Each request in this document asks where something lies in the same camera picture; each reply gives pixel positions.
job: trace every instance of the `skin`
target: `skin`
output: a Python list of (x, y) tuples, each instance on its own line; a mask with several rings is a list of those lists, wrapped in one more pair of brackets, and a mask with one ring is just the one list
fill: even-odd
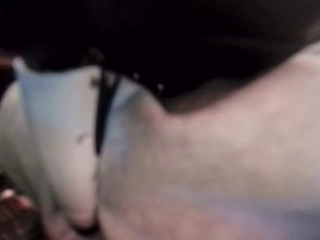
[[(204, 87), (166, 108), (122, 79), (94, 179), (104, 238), (319, 239), (319, 66), (315, 47), (243, 88), (213, 97), (215, 88)], [(25, 118), (16, 112), (12, 119)], [(21, 134), (26, 120), (12, 122), (0, 128), (11, 144), (1, 138), (0, 154), (10, 157), (3, 164), (35, 196), (47, 233), (88, 239), (72, 230), (37, 155), (16, 157), (19, 144), (34, 144)]]

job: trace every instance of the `black fabric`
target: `black fabric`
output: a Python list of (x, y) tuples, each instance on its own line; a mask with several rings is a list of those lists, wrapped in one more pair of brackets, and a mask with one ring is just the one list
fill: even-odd
[(319, 0), (5, 0), (0, 46), (39, 71), (83, 63), (140, 75), (162, 98), (212, 78), (248, 81), (319, 38)]

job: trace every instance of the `black strap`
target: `black strap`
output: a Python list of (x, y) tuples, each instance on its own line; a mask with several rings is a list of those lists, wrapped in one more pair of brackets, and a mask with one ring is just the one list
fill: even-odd
[(102, 151), (108, 115), (119, 83), (120, 76), (118, 74), (105, 72), (102, 68), (95, 125), (95, 150), (98, 155)]

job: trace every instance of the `blurry skin surface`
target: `blurry skin surface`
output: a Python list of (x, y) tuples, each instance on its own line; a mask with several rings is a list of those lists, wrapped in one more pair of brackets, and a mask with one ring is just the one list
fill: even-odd
[[(228, 94), (214, 99), (214, 88), (204, 87), (193, 93), (200, 98), (166, 102), (169, 111), (146, 89), (121, 80), (96, 167), (102, 239), (320, 238), (317, 47), (241, 89), (235, 87), (225, 86)], [(16, 181), (38, 196), (53, 240), (87, 239), (71, 230), (50, 179), (40, 170), (41, 161), (32, 162), (41, 183), (30, 177), (36, 170), (19, 164), (23, 145), (34, 147), (27, 143), (31, 133), (22, 130), (25, 117), (12, 113), (22, 111), (18, 91), (10, 91), (15, 97), (0, 114), (5, 116), (6, 110), (17, 120), (11, 123), (15, 131), (0, 125), (1, 162), (11, 156), (10, 164), (1, 164), (13, 176), (27, 176), (28, 181), (22, 175)]]

